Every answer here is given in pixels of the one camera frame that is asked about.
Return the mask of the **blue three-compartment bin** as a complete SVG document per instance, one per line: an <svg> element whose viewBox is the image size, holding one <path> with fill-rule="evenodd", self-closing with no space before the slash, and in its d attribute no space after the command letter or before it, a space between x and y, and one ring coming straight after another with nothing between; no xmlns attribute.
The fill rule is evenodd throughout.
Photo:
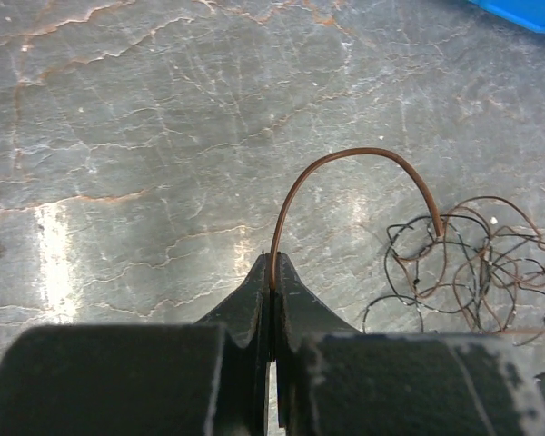
<svg viewBox="0 0 545 436"><path fill-rule="evenodd" d="M483 10L545 35L545 0L471 0Z"/></svg>

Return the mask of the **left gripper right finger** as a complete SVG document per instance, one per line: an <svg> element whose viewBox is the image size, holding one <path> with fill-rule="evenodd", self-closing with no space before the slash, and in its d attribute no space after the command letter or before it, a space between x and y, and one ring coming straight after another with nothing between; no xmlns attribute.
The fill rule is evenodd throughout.
<svg viewBox="0 0 545 436"><path fill-rule="evenodd" d="M278 422L290 435L545 435L545 399L503 339L364 334L275 272Z"/></svg>

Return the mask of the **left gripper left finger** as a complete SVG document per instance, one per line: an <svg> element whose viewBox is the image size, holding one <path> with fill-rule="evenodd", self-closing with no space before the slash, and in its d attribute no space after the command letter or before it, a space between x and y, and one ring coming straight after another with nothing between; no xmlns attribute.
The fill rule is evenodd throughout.
<svg viewBox="0 0 545 436"><path fill-rule="evenodd" d="M0 435L264 435L267 263L197 322L26 330L0 361Z"/></svg>

